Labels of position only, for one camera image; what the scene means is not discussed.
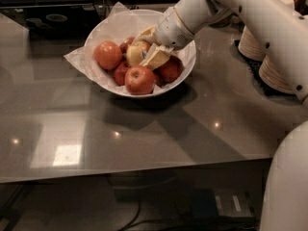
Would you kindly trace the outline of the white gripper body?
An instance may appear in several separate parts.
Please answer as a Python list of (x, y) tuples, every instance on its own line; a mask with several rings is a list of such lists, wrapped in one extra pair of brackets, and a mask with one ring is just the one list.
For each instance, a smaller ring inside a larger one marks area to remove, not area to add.
[(194, 38), (174, 8), (168, 8), (156, 24), (157, 41), (174, 50), (185, 48)]

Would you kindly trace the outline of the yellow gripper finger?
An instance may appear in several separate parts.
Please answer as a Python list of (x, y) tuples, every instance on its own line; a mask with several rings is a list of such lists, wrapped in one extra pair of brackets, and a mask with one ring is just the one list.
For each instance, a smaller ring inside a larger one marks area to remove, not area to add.
[(149, 44), (156, 43), (157, 38), (155, 36), (155, 32), (156, 32), (156, 26), (150, 25), (146, 27), (143, 31), (138, 33), (134, 38), (133, 42), (146, 41)]
[(172, 47), (153, 43), (146, 53), (145, 59), (141, 61), (141, 65), (154, 70), (169, 60), (172, 50)]

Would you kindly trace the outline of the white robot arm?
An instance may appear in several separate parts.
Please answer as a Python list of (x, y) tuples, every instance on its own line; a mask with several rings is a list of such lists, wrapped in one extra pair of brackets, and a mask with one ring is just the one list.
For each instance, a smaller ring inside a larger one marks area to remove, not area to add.
[[(137, 38), (164, 52), (188, 45), (204, 25), (236, 13), (303, 104), (308, 99), (308, 21), (279, 0), (180, 0)], [(259, 231), (308, 231), (308, 122), (272, 159)]]

